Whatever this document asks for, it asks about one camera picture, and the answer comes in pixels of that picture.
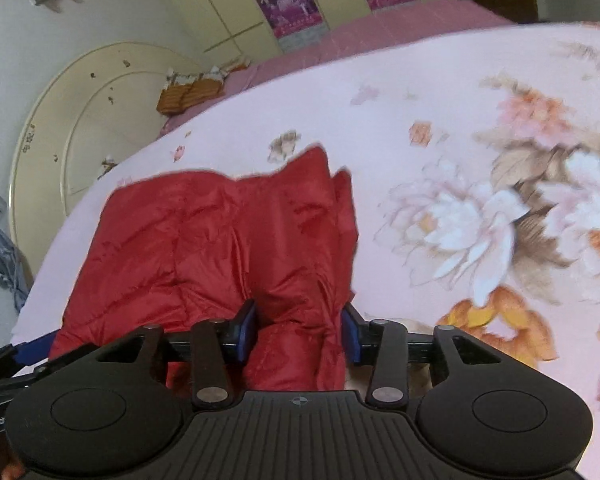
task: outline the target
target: pink flower print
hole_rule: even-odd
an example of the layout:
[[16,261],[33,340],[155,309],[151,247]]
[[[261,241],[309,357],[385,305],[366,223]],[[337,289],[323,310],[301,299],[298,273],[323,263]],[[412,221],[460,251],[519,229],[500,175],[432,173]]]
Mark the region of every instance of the pink flower print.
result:
[[564,118],[571,109],[561,99],[531,90],[507,99],[498,108],[503,110],[500,123],[512,128],[515,139],[532,140],[548,150],[558,145],[571,148],[578,143],[573,126]]
[[184,146],[178,146],[176,152],[173,154],[173,161],[178,162],[184,155]]
[[350,104],[352,106],[359,106],[367,101],[375,101],[378,99],[380,91],[377,88],[373,88],[369,85],[360,85],[358,93],[353,96]]

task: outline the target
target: crosshair logo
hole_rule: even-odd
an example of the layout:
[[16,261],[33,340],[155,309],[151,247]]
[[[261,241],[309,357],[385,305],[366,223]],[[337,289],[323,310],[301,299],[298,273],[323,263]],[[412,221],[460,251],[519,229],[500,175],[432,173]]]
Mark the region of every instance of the crosshair logo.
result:
[[302,408],[306,403],[309,402],[309,399],[307,399],[306,397],[303,397],[302,395],[300,395],[300,396],[297,396],[291,402],[294,403],[296,406],[300,406]]

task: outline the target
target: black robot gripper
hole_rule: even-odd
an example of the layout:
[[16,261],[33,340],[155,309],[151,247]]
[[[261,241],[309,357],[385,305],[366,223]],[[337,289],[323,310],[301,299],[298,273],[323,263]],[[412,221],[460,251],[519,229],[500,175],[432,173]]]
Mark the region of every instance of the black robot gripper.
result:
[[[248,360],[256,306],[190,332],[142,327],[84,346],[22,378],[0,351],[0,432],[27,480],[119,478],[582,480],[574,468],[592,433],[567,387],[453,326],[433,336],[365,322],[348,304],[342,343],[371,365],[357,392],[234,392],[227,365]],[[165,385],[189,362],[190,397]],[[410,364],[432,389],[410,398]]]

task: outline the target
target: pink blanket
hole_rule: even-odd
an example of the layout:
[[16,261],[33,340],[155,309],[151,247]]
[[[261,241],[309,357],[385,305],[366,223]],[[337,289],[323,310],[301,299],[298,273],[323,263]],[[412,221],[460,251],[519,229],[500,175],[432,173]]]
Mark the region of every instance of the pink blanket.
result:
[[193,106],[170,118],[160,136],[232,95],[304,68],[438,34],[510,24],[509,20],[470,0],[433,0],[376,12],[337,28],[318,44],[231,74],[225,82],[223,97]]

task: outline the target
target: red fabric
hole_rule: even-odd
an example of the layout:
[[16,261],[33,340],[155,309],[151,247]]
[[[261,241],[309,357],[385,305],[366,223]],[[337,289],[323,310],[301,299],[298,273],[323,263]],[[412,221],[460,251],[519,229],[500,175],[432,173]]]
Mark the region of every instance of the red fabric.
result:
[[357,238],[350,176],[332,178],[320,148],[271,176],[187,171],[124,187],[102,211],[50,356],[147,323],[179,332],[231,318],[253,298],[262,328],[245,384],[342,388]]

